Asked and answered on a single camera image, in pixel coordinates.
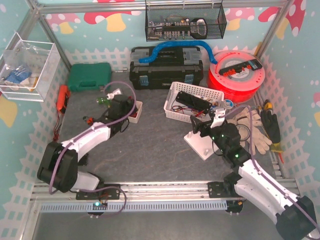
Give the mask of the white peg board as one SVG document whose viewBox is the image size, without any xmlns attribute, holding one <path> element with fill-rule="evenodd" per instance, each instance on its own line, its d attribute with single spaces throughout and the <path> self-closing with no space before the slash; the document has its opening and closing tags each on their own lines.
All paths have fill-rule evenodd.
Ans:
<svg viewBox="0 0 320 240">
<path fill-rule="evenodd" d="M 200 132 L 193 133 L 193 131 L 190 131 L 183 137 L 183 139 L 203 161 L 206 161 L 214 154 L 214 152 L 218 151 L 217 145 L 213 142 L 210 136 L 201 137 Z"/>
</svg>

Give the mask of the orange black pliers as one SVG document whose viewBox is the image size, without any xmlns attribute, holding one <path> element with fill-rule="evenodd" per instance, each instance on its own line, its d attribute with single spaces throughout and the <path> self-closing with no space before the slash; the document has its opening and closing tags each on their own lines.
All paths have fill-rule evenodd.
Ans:
<svg viewBox="0 0 320 240">
<path fill-rule="evenodd" d="M 89 126 L 92 126 L 92 125 L 96 122 L 96 119 L 93 118 L 93 117 L 84 116 L 82 119 L 83 119 Z"/>
</svg>

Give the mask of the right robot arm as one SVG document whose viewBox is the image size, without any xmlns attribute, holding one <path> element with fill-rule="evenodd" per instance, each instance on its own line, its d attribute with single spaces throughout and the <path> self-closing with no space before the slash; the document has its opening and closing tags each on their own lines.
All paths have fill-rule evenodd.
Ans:
<svg viewBox="0 0 320 240">
<path fill-rule="evenodd" d="M 227 195 L 245 198 L 275 224 L 284 240 L 316 239 L 319 232 L 313 202 L 298 196 L 270 176 L 241 144 L 241 135 L 233 123 L 225 120 L 226 111 L 219 108 L 209 121 L 190 116 L 192 130 L 184 140 L 203 159 L 215 151 L 233 172 L 225 177 L 222 190 Z"/>
</svg>

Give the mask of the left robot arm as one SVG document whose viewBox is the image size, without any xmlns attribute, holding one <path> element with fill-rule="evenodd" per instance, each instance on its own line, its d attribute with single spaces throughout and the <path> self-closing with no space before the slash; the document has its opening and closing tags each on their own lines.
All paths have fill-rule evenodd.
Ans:
<svg viewBox="0 0 320 240">
<path fill-rule="evenodd" d="M 88 129 L 69 140 L 52 141 L 46 146 L 37 179 L 49 185 L 50 194 L 70 190 L 95 192 L 101 180 L 93 173 L 79 171 L 79 163 L 93 148 L 121 132 L 135 108 L 134 97 L 112 94 L 108 109 Z"/>
</svg>

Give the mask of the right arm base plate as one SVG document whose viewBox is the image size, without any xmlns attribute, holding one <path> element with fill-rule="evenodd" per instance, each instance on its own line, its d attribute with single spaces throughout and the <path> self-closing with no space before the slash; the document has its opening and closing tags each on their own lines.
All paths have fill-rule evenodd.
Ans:
<svg viewBox="0 0 320 240">
<path fill-rule="evenodd" d="M 225 183 L 220 181 L 212 181 L 207 183 L 208 196 L 211 199 L 215 198 L 232 198 L 236 197 L 235 192 L 225 188 Z"/>
</svg>

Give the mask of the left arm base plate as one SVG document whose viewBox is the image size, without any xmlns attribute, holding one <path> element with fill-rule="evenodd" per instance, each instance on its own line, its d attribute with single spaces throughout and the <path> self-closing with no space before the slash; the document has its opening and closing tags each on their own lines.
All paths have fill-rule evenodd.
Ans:
<svg viewBox="0 0 320 240">
<path fill-rule="evenodd" d="M 100 188 L 105 188 L 101 191 L 97 192 L 84 192 L 80 191 L 76 193 L 76 200 L 119 200 L 120 199 L 120 184 L 104 184 L 104 185 L 99 185 L 98 189 Z"/>
</svg>

